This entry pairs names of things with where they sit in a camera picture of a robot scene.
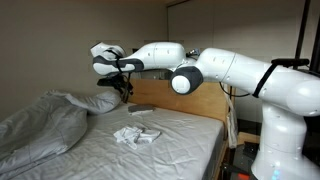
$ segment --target folded cloth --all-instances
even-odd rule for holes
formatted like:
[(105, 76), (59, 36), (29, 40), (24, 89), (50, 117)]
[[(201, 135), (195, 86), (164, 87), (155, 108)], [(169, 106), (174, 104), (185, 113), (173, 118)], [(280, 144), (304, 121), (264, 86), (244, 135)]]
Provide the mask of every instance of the folded cloth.
[(139, 144), (152, 143), (160, 136), (160, 131), (126, 126), (113, 135), (118, 143), (123, 142), (132, 149), (137, 149)]

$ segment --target white bedsheet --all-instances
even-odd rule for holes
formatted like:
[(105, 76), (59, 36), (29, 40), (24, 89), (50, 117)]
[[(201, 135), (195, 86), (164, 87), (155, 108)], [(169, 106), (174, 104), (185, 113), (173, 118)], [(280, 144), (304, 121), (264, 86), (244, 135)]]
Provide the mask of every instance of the white bedsheet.
[[(83, 138), (68, 152), (14, 179), (200, 180), (221, 148), (221, 121), (157, 108), (129, 115), (128, 106), (89, 116)], [(133, 150), (113, 133), (126, 125), (158, 130), (153, 143)]]

